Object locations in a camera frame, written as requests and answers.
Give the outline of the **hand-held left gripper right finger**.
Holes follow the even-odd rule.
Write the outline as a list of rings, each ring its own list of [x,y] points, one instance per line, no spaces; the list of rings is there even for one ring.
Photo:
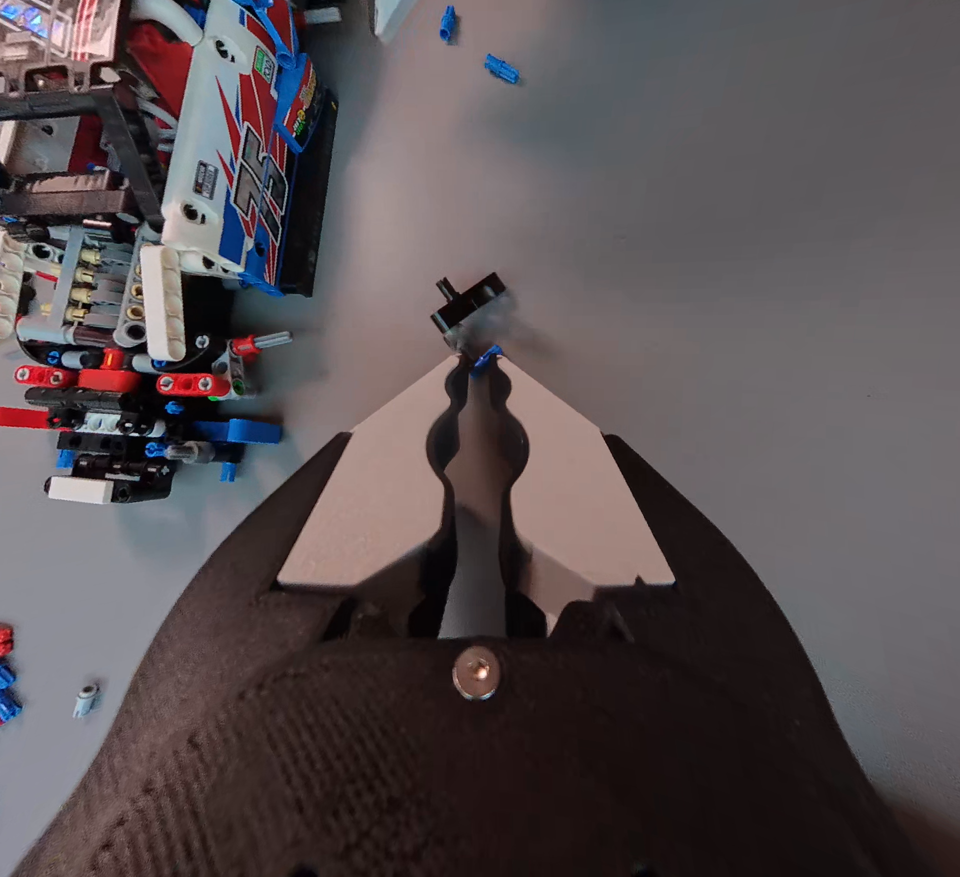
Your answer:
[[[498,559],[508,633],[550,633],[568,605],[675,574],[599,427],[508,357],[490,367],[507,476]]]

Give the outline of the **toy race car model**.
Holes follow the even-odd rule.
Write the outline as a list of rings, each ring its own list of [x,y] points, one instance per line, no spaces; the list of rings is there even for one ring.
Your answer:
[[[286,331],[234,295],[313,293],[338,102],[310,0],[1,0],[2,340],[56,437],[51,500],[165,499],[236,479],[282,427],[239,416]],[[318,10],[339,18],[338,2]]]

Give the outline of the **pile of blue pins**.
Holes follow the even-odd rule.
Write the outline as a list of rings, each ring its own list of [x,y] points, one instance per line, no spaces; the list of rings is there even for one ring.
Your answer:
[[[14,628],[1,621],[1,726],[5,727],[22,712],[18,697],[18,675],[14,667],[16,635]]]

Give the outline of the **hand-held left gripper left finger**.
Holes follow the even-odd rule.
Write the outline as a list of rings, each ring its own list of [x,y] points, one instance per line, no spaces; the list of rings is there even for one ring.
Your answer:
[[[349,433],[277,582],[356,588],[411,556],[441,528],[446,488],[428,437],[451,407],[450,356]]]

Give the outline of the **black thin frame piece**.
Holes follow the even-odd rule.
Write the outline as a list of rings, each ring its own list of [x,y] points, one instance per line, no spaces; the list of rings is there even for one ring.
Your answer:
[[[507,287],[498,272],[491,271],[466,290],[455,290],[458,296],[454,300],[447,301],[442,296],[444,303],[430,314],[432,324],[441,334],[450,327],[465,325],[474,314],[504,295]]]

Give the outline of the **grey desk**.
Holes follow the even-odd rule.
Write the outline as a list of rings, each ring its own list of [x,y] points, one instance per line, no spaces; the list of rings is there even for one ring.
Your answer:
[[[341,106],[315,295],[236,311],[294,334],[248,412],[282,443],[233,484],[189,468],[110,508],[48,499],[50,434],[2,430],[25,705],[2,730],[2,875],[203,561],[450,354],[435,281],[490,271],[510,357],[749,560],[862,766],[957,875],[958,0],[419,0],[390,43],[365,0],[343,16],[315,33]]]

